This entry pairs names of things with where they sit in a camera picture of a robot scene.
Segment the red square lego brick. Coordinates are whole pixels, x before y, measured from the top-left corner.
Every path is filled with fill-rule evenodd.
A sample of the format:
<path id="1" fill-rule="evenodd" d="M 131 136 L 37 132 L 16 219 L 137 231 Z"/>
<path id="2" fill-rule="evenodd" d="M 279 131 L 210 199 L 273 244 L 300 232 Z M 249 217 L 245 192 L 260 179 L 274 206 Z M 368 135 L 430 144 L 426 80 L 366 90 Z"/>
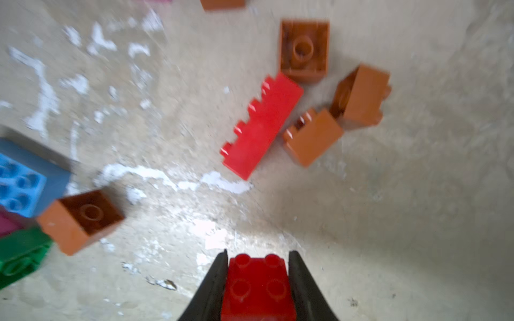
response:
<path id="1" fill-rule="evenodd" d="M 295 321 L 297 313 L 284 259 L 275 254 L 231 258 L 221 310 L 222 320 Z"/>

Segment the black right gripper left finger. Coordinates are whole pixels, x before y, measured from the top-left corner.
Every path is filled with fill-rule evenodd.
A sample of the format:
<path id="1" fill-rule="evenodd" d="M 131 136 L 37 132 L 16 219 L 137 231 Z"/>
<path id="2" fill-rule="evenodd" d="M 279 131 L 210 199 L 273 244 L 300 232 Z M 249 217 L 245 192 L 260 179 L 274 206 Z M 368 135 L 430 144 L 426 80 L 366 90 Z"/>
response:
<path id="1" fill-rule="evenodd" d="M 178 321 L 221 321 L 228 276 L 228 251 L 220 252 Z"/>

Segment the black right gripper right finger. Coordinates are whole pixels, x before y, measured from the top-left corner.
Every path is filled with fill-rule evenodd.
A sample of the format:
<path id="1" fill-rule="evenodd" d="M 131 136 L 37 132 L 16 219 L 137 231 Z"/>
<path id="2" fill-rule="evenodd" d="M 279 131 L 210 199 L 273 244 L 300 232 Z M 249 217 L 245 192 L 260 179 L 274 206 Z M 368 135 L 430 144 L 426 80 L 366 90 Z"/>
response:
<path id="1" fill-rule="evenodd" d="M 296 320 L 338 321 L 298 251 L 289 252 L 288 268 Z"/>

